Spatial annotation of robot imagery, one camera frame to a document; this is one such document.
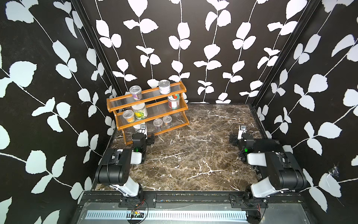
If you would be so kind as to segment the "clear tub orange label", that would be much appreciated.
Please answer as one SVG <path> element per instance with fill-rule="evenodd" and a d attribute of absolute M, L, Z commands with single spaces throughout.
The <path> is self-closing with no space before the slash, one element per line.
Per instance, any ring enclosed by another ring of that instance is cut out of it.
<path fill-rule="evenodd" d="M 132 110 L 125 110 L 122 116 L 128 123 L 133 123 L 135 121 L 135 114 Z"/>

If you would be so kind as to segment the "white-lid green label jar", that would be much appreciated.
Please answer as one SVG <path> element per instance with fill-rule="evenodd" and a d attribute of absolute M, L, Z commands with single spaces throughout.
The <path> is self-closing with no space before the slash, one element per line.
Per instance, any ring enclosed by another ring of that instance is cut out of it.
<path fill-rule="evenodd" d="M 136 119 L 145 119 L 148 116 L 145 103 L 140 103 L 132 106 L 132 110 Z"/>

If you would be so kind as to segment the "orange three-tier wooden shelf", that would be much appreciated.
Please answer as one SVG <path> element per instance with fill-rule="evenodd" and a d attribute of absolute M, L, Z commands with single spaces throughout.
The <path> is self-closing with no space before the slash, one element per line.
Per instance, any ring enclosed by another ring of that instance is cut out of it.
<path fill-rule="evenodd" d="M 117 129 L 122 132 L 126 145 L 132 144 L 132 134 L 134 133 L 132 127 L 143 122 L 147 125 L 148 132 L 154 133 L 154 135 L 189 125 L 189 120 L 185 114 L 185 111 L 188 110 L 188 105 L 183 99 L 183 93 L 186 92 L 186 87 L 181 81 L 170 84 L 170 87 L 171 93 L 166 95 L 161 94 L 159 88 L 156 87 L 142 91 L 143 98 L 141 100 L 135 100 L 131 94 L 106 100 L 107 109 L 115 115 Z M 175 94 L 179 95 L 179 106 L 176 109 L 171 109 L 167 97 Z M 147 109 L 147 117 L 144 119 L 136 118 L 134 122 L 129 123 L 123 117 L 124 112 L 119 112 L 121 109 L 128 109 L 141 103 L 144 103 Z M 173 117 L 171 126 L 164 126 L 160 131 L 156 131 L 153 127 L 153 120 L 163 118 L 167 115 Z"/>

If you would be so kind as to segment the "clear jar purple label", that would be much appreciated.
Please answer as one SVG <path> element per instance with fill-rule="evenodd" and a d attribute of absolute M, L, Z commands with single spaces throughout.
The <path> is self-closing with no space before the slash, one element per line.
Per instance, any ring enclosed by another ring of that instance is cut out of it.
<path fill-rule="evenodd" d="M 142 88 L 138 85 L 134 85 L 129 89 L 130 94 L 132 95 L 134 100 L 141 100 L 142 96 Z"/>

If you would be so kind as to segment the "strawberry lid red jar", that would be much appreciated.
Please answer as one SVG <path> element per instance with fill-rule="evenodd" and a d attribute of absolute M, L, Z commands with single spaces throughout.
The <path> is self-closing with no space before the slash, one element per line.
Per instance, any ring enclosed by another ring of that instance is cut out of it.
<path fill-rule="evenodd" d="M 167 97 L 168 105 L 171 109 L 176 110 L 180 107 L 180 95 L 173 94 Z"/>

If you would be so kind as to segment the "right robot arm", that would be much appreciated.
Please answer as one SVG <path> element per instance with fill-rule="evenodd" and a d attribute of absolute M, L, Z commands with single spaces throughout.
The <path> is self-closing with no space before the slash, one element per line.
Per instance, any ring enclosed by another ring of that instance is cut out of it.
<path fill-rule="evenodd" d="M 239 148 L 239 159 L 257 168 L 259 181 L 249 186 L 254 198 L 266 198 L 281 191 L 304 189 L 307 179 L 291 152 L 286 152 L 278 140 L 256 139 L 240 131 L 229 136 L 229 143 Z"/>

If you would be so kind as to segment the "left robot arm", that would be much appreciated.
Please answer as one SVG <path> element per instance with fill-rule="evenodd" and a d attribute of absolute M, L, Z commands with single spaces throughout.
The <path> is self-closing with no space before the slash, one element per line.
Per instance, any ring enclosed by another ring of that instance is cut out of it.
<path fill-rule="evenodd" d="M 142 186 L 130 177 L 130 168 L 131 165 L 145 162 L 147 147 L 154 142 L 154 134 L 148 136 L 135 132 L 132 135 L 131 148 L 107 149 L 96 170 L 95 181 L 99 184 L 109 185 L 120 191 L 125 197 L 142 200 Z"/>

